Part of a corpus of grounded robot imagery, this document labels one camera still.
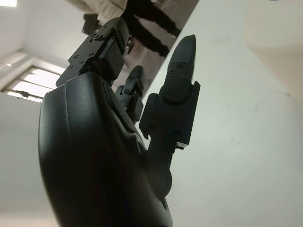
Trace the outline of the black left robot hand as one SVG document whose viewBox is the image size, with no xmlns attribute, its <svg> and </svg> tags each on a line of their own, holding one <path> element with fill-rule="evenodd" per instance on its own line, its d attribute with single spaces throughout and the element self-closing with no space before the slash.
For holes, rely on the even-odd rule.
<svg viewBox="0 0 303 227">
<path fill-rule="evenodd" d="M 171 227 L 170 164 L 190 142 L 200 90 L 196 37 L 178 43 L 159 93 L 143 104 L 141 66 L 111 88 L 129 39 L 124 20 L 88 29 L 41 105 L 39 162 L 56 218 L 62 227 Z"/>
</svg>

